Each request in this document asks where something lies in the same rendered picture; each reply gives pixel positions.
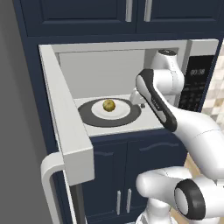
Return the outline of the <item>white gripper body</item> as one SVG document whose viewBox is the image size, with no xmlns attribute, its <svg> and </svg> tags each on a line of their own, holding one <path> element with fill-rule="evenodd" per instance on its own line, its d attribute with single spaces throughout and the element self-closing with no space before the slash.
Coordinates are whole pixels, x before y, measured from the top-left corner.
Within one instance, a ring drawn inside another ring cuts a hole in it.
<svg viewBox="0 0 224 224">
<path fill-rule="evenodd" d="M 146 100 L 139 94 L 139 92 L 135 88 L 132 90 L 129 100 L 133 105 L 146 103 Z"/>
</svg>

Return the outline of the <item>white plate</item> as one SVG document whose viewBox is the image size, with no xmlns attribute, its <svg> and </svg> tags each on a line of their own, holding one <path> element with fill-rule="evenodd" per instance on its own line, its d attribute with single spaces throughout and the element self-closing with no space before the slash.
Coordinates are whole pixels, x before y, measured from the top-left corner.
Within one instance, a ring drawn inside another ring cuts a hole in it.
<svg viewBox="0 0 224 224">
<path fill-rule="evenodd" d="M 92 113 L 96 117 L 106 120 L 117 120 L 124 118 L 130 113 L 130 105 L 128 103 L 118 99 L 106 99 L 106 100 L 113 100 L 115 103 L 115 109 L 111 112 L 107 112 L 106 110 L 103 109 L 102 106 L 105 100 L 100 100 L 96 102 L 91 108 Z"/>
</svg>

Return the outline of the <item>yellow-green round squash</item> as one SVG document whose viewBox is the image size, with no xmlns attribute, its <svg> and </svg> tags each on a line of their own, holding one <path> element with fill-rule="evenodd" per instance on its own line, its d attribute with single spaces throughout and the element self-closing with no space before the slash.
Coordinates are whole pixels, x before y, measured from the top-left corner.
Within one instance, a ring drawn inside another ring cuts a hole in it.
<svg viewBox="0 0 224 224">
<path fill-rule="evenodd" d="M 103 109 L 106 110 L 107 112 L 111 112 L 116 108 L 116 104 L 114 103 L 113 100 L 105 100 L 102 106 Z"/>
</svg>

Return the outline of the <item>white microwave oven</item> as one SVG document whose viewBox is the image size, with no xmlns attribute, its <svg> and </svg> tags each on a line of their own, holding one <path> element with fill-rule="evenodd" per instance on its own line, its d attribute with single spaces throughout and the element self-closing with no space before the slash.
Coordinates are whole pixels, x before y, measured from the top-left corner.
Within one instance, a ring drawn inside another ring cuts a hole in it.
<svg viewBox="0 0 224 224">
<path fill-rule="evenodd" d="M 50 45 L 57 58 L 76 108 L 89 100 L 114 96 L 127 99 L 136 76 L 150 67 L 156 51 L 171 49 L 184 72 L 191 56 L 213 55 L 218 41 L 211 39 L 162 40 Z M 114 133 L 160 129 L 162 125 L 150 108 L 134 122 L 115 128 L 84 124 L 91 137 Z"/>
</svg>

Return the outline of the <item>dark grey microwave turntable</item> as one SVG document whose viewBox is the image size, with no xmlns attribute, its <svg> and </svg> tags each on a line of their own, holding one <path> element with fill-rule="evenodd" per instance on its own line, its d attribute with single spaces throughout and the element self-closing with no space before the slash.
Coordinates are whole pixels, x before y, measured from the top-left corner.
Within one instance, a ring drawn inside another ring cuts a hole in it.
<svg viewBox="0 0 224 224">
<path fill-rule="evenodd" d="M 85 124 L 94 126 L 94 127 L 112 128 L 112 127 L 119 127 L 129 123 L 133 123 L 141 115 L 142 111 L 138 105 L 133 105 L 129 100 L 119 99 L 119 98 L 114 98 L 114 99 L 124 101 L 130 105 L 130 113 L 127 116 L 117 120 L 106 120 L 106 119 L 101 119 L 96 117 L 92 113 L 91 108 L 96 102 L 100 100 L 105 100 L 105 98 L 101 98 L 101 99 L 85 102 L 84 104 L 79 106 L 78 110 L 80 112 L 80 117 L 82 121 Z"/>
</svg>

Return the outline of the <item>white microwave door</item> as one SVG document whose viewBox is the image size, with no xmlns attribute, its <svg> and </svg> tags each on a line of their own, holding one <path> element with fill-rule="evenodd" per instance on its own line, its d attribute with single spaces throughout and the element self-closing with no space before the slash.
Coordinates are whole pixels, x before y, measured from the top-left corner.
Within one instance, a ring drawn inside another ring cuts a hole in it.
<svg viewBox="0 0 224 224">
<path fill-rule="evenodd" d="M 70 186 L 78 185 L 95 178 L 93 145 L 53 48 L 50 45 L 41 45 L 39 51 L 67 182 Z"/>
</svg>

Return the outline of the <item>navy cupboard door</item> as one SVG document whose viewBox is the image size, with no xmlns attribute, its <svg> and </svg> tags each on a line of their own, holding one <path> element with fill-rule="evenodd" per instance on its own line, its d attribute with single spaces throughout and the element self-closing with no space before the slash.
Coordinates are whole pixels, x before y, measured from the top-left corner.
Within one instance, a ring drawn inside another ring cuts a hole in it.
<svg viewBox="0 0 224 224">
<path fill-rule="evenodd" d="M 116 217 L 117 191 L 121 191 L 121 210 L 126 164 L 126 143 L 94 147 L 94 179 L 82 185 L 87 223 Z"/>
<path fill-rule="evenodd" d="M 224 0 L 152 0 L 144 22 L 145 0 L 138 0 L 137 33 L 224 32 Z"/>
<path fill-rule="evenodd" d="M 141 212 L 147 203 L 147 199 L 137 192 L 138 174 L 164 167 L 183 166 L 185 161 L 186 149 L 176 140 L 129 142 L 126 165 L 126 189 L 131 190 L 129 211 Z"/>
<path fill-rule="evenodd" d="M 125 21 L 126 0 L 20 0 L 29 36 L 130 34 L 136 29 L 137 0 L 132 20 Z"/>
</svg>

